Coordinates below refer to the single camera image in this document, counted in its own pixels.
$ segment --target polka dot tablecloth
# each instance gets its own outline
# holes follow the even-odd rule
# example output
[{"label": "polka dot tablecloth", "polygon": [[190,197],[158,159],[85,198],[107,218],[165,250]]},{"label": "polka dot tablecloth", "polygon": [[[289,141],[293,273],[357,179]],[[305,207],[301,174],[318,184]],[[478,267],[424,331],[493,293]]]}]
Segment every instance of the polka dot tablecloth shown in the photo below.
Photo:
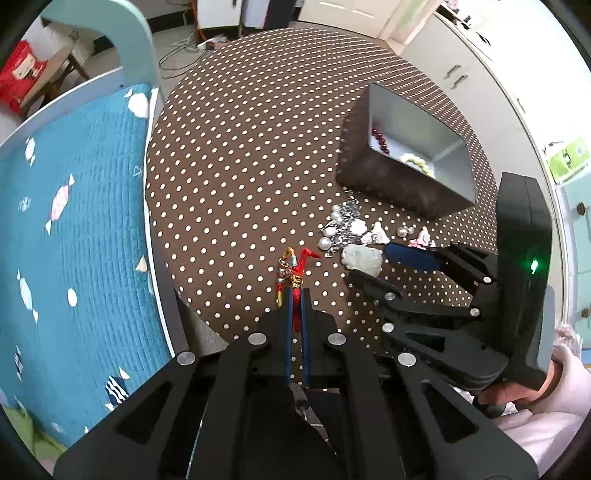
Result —
[{"label": "polka dot tablecloth", "polygon": [[[335,182],[340,129],[362,89],[378,82],[420,105],[468,146],[478,205],[439,221],[362,194],[361,218],[393,240],[425,225],[437,245],[464,242],[495,252],[496,187],[476,136],[429,78],[391,51],[322,30],[247,36],[188,72],[170,93],[148,150],[152,234],[180,297],[231,341],[275,308],[277,263],[286,247],[316,249],[331,205],[348,198]],[[439,273],[385,263],[381,277],[418,301],[465,305],[469,295]],[[314,308],[377,347],[381,319],[346,281],[338,257],[310,259],[304,286]],[[294,339],[294,365],[299,358]]]}]

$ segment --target red string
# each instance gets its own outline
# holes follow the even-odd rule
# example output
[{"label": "red string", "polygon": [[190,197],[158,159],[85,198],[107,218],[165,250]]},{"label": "red string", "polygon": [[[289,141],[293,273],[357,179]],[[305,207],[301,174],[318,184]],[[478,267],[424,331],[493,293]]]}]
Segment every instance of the red string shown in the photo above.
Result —
[{"label": "red string", "polygon": [[[302,284],[304,278],[304,269],[306,267],[306,261],[308,260],[308,257],[320,258],[320,255],[309,248],[303,248],[300,253],[300,260],[298,261],[297,265],[291,269],[295,275],[302,277]],[[296,332],[301,332],[301,290],[299,288],[293,289],[293,299],[293,328]]]}]

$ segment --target white bed frame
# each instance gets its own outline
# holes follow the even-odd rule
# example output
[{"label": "white bed frame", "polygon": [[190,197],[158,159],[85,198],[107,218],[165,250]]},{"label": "white bed frame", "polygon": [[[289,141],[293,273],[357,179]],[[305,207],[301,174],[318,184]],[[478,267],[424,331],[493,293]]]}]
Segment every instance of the white bed frame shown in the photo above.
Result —
[{"label": "white bed frame", "polygon": [[[180,317],[169,319],[174,323],[174,326],[171,326],[174,333],[169,331],[169,326],[164,318],[164,309],[161,300],[161,294],[163,293],[162,285],[159,288],[156,279],[157,262],[154,259],[154,252],[152,250],[150,217],[148,205],[145,201],[147,178],[146,153],[155,123],[156,112],[161,110],[163,104],[160,91],[160,75],[158,74],[155,61],[154,44],[152,42],[150,27],[138,8],[127,0],[53,0],[41,15],[48,20],[55,20],[73,27],[91,28],[106,35],[117,49],[122,66],[78,85],[27,118],[0,145],[0,161],[16,146],[24,145],[26,139],[39,129],[68,112],[75,110],[86,102],[139,83],[147,83],[151,86],[150,117],[148,119],[148,135],[144,150],[145,236],[154,297],[168,350],[170,351],[170,355],[174,357],[176,354],[187,349],[187,342],[182,331]],[[171,279],[166,278],[165,280],[165,283],[168,283],[165,288],[170,289],[172,285]],[[171,299],[170,292],[167,293],[168,309],[171,309],[174,304],[174,298]]]}]

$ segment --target red bag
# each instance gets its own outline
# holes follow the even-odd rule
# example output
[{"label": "red bag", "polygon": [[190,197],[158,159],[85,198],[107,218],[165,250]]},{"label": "red bag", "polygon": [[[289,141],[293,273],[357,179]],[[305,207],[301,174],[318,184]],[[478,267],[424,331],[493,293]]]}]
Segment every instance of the red bag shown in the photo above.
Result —
[{"label": "red bag", "polygon": [[39,61],[33,55],[29,42],[21,40],[0,72],[0,100],[7,103],[10,110],[18,113],[22,101],[46,65],[46,60]]}]

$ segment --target open box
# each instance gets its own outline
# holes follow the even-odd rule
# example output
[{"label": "open box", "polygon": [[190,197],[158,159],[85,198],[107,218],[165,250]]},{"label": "open box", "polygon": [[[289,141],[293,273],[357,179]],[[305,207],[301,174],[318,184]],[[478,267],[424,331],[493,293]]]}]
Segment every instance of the open box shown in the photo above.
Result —
[{"label": "open box", "polygon": [[[372,135],[386,140],[382,153]],[[472,162],[464,139],[414,103],[377,83],[368,85],[343,123],[336,180],[428,218],[476,204]],[[398,160],[412,153],[434,178]]]}]

